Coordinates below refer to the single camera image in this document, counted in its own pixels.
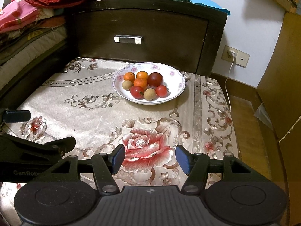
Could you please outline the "red oval cherry tomato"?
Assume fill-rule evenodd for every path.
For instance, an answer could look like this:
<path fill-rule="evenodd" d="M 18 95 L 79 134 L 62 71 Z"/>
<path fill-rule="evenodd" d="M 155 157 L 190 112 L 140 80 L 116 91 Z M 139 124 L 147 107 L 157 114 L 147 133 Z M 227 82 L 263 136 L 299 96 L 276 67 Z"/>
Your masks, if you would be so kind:
<path fill-rule="evenodd" d="M 132 86 L 130 88 L 130 94 L 135 99 L 143 99 L 144 98 L 144 89 L 141 86 Z"/>

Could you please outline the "round red cherry tomato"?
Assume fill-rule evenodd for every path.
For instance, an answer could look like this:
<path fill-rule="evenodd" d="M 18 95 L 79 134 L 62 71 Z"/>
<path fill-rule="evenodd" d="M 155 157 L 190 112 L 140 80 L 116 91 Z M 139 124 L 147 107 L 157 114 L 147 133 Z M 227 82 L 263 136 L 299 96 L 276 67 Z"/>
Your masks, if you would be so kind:
<path fill-rule="evenodd" d="M 158 97 L 164 98 L 168 96 L 169 90 L 165 85 L 159 85 L 156 87 L 155 92 Z"/>

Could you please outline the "beige longan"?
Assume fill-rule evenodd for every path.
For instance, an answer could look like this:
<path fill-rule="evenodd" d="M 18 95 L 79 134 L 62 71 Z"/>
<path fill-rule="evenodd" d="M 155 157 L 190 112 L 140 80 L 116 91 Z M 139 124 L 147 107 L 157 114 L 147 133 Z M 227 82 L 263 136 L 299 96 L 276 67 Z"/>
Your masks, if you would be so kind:
<path fill-rule="evenodd" d="M 122 88 L 127 91 L 129 91 L 132 88 L 132 86 L 133 86 L 133 83 L 130 80 L 125 80 L 122 83 Z"/>
<path fill-rule="evenodd" d="M 153 88 L 148 88 L 144 91 L 144 99 L 147 101 L 153 101 L 154 99 L 157 98 L 157 94 L 155 89 Z"/>

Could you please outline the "large orange tangerine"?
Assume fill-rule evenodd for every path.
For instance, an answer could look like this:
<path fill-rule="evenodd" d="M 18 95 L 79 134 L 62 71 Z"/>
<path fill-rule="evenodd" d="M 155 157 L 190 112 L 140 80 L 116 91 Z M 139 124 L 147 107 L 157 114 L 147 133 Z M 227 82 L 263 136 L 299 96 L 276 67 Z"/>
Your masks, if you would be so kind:
<path fill-rule="evenodd" d="M 133 86 L 140 86 L 141 88 L 143 88 L 143 90 L 146 90 L 147 86 L 148 86 L 147 79 L 145 79 L 145 78 L 136 78 L 134 80 Z"/>

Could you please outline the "small orange kumquat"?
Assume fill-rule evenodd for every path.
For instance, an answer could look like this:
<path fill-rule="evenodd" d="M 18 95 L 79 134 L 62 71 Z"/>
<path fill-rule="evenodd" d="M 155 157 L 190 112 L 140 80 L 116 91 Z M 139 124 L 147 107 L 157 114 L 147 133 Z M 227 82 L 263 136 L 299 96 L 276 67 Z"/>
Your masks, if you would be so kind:
<path fill-rule="evenodd" d="M 136 76 L 133 72 L 127 72 L 123 75 L 123 79 L 125 81 L 130 81 L 132 83 L 134 82 L 135 78 L 136 78 Z"/>
<path fill-rule="evenodd" d="M 148 79 L 148 73 L 146 71 L 139 71 L 137 74 L 136 74 L 136 78 L 137 79 Z"/>

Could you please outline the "large dark red tomato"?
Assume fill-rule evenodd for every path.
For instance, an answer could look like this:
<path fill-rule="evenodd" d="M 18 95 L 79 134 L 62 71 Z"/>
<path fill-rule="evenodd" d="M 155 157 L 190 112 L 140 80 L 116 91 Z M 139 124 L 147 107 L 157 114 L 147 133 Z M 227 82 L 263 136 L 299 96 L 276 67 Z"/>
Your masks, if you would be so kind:
<path fill-rule="evenodd" d="M 162 85 L 164 82 L 163 77 L 160 73 L 158 72 L 153 72 L 148 76 L 147 83 L 149 87 L 155 89 L 158 86 Z"/>

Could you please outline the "clear plastic bag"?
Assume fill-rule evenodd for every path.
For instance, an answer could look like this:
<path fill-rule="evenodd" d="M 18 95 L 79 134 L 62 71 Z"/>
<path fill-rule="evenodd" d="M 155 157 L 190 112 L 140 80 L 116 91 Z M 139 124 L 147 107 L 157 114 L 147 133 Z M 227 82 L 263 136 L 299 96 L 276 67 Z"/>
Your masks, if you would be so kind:
<path fill-rule="evenodd" d="M 270 116 L 268 115 L 263 103 L 261 103 L 260 106 L 256 109 L 254 117 L 260 120 L 267 127 L 269 127 L 272 131 L 274 130 L 272 122 L 270 120 Z"/>

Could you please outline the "mattress stack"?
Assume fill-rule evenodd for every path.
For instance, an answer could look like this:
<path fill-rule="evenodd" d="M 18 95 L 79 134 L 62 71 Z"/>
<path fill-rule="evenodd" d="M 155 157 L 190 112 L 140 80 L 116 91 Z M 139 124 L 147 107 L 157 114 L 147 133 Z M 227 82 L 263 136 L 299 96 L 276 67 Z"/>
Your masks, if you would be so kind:
<path fill-rule="evenodd" d="M 1 89 L 25 73 L 40 56 L 47 56 L 66 38 L 63 9 L 41 9 L 26 26 L 1 33 Z"/>

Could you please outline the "white floral porcelain plate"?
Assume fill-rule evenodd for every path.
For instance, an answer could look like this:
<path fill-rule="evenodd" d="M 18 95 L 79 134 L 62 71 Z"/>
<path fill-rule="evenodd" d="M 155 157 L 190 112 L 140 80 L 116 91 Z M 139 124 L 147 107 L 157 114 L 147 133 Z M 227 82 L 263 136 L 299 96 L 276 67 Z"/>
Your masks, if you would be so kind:
<path fill-rule="evenodd" d="M 163 84 L 168 88 L 169 93 L 167 97 L 161 98 L 157 97 L 152 101 L 147 101 L 145 99 L 136 99 L 134 98 L 129 90 L 125 90 L 122 87 L 123 75 L 127 72 L 133 72 L 133 68 L 137 68 L 137 71 L 146 71 L 147 73 L 158 72 L 163 77 Z M 152 62 L 143 62 L 143 63 L 134 63 L 130 64 L 119 70 L 113 77 L 113 88 L 114 90 L 124 99 L 131 101 L 133 103 L 138 103 L 142 105 L 158 105 L 165 102 L 168 102 L 180 94 L 183 93 L 186 87 L 186 81 L 181 72 L 177 69 L 161 64 L 161 63 L 152 63 Z"/>

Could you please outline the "pink floral bedding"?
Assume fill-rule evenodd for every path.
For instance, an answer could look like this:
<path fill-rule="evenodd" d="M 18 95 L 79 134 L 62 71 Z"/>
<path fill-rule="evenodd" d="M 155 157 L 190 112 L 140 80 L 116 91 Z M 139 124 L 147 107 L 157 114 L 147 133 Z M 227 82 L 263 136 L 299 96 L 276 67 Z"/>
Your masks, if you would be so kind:
<path fill-rule="evenodd" d="M 1 10 L 1 33 L 20 29 L 37 18 L 39 9 L 24 0 L 14 0 Z"/>

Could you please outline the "wooden wardrobe door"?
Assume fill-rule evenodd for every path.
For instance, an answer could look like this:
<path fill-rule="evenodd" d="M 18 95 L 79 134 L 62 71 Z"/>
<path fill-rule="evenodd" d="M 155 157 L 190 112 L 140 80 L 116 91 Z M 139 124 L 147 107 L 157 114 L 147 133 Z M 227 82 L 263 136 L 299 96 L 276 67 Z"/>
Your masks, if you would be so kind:
<path fill-rule="evenodd" d="M 274 53 L 257 91 L 273 129 L 262 128 L 272 180 L 288 197 L 282 225 L 300 225 L 300 0 L 285 9 Z"/>

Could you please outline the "dark wooden drawer cabinet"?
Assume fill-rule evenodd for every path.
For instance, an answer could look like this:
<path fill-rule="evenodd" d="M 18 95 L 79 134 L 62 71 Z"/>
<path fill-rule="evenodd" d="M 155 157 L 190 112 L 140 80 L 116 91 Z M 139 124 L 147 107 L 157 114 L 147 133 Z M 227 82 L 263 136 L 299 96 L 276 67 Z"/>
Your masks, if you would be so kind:
<path fill-rule="evenodd" d="M 158 62 L 209 76 L 227 14 L 170 0 L 98 0 L 65 9 L 67 40 L 80 57 Z M 115 35 L 143 36 L 141 44 Z"/>

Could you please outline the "blue cloth on cabinet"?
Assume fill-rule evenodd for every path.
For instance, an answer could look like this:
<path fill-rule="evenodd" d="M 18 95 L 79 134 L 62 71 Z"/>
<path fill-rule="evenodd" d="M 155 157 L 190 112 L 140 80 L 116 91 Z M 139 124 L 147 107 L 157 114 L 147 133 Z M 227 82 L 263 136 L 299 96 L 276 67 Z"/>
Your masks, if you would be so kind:
<path fill-rule="evenodd" d="M 222 8 L 217 3 L 211 1 L 211 0 L 190 0 L 193 4 L 210 7 L 215 10 L 221 11 L 223 13 L 226 13 L 227 15 L 231 15 L 231 12 L 228 9 Z"/>

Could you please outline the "wall power socket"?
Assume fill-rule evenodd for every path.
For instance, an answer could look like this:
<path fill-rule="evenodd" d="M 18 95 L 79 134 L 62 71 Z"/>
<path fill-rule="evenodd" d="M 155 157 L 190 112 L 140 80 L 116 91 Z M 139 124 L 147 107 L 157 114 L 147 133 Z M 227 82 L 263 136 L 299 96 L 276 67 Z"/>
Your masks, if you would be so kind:
<path fill-rule="evenodd" d="M 235 64 L 245 68 L 249 61 L 250 55 L 225 45 L 221 58 L 228 62 L 232 62 L 234 60 Z"/>

